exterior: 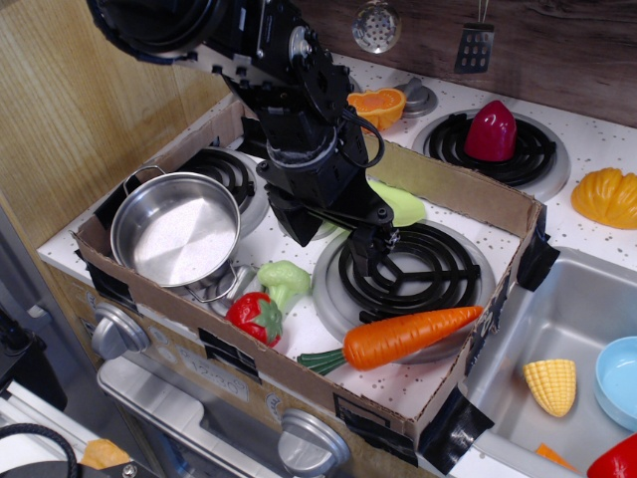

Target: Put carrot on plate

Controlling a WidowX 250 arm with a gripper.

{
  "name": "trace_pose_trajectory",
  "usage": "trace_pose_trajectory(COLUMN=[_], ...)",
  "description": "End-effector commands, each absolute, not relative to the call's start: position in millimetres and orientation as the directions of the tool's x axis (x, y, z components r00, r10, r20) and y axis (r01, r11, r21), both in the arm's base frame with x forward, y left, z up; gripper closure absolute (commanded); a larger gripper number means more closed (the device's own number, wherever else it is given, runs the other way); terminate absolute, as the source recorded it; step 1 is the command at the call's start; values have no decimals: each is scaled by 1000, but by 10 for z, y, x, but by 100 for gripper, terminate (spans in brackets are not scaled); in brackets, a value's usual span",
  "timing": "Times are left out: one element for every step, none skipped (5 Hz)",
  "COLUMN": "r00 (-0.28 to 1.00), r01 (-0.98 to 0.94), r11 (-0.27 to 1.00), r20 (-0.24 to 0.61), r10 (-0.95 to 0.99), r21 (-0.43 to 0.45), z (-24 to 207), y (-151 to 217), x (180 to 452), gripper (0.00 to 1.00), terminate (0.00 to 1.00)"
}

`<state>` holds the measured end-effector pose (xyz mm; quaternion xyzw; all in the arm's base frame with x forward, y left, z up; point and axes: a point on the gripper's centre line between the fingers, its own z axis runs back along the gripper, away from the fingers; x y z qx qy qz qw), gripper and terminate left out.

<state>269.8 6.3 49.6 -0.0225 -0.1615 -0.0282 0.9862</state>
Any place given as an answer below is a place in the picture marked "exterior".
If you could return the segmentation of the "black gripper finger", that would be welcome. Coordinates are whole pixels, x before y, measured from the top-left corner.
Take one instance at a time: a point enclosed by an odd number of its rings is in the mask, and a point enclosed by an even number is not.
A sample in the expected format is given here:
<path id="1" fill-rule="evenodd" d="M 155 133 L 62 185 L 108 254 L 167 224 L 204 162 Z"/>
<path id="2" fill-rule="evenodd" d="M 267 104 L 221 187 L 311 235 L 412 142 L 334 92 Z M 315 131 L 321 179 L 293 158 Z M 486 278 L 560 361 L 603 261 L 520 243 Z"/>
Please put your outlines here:
<path id="1" fill-rule="evenodd" d="M 347 238 L 354 270 L 361 277 L 368 277 L 373 265 L 373 230 L 355 229 Z"/>
<path id="2" fill-rule="evenodd" d="M 374 227 L 373 257 L 380 260 L 393 251 L 400 240 L 400 230 L 393 225 L 384 224 Z"/>

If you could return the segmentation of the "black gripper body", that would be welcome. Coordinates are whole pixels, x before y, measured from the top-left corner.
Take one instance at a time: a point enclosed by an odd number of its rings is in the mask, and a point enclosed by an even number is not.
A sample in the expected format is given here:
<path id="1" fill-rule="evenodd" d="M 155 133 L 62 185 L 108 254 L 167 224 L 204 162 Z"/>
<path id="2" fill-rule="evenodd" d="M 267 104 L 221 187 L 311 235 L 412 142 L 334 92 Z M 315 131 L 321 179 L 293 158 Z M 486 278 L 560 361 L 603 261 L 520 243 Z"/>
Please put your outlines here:
<path id="1" fill-rule="evenodd" d="M 368 155 L 362 129 L 351 121 L 319 128 L 314 148 L 293 143 L 293 134 L 290 128 L 270 134 L 259 174 L 284 230 L 306 246 L 323 223 L 310 210 L 328 209 L 354 179 L 366 178 Z"/>

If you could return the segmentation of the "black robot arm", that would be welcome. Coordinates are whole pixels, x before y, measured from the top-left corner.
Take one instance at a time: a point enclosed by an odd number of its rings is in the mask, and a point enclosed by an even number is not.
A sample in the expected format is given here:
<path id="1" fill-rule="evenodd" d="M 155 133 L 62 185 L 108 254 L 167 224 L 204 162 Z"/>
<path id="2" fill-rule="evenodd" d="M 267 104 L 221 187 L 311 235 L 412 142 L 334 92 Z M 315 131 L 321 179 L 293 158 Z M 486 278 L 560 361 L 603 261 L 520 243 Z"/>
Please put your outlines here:
<path id="1" fill-rule="evenodd" d="M 92 1 L 98 29 L 138 61 L 220 76 L 266 138 L 259 164 L 286 232 L 307 245 L 324 222 L 346 229 L 355 270 L 369 276 L 399 239 L 369 186 L 371 130 L 348 103 L 352 85 L 289 1 Z"/>

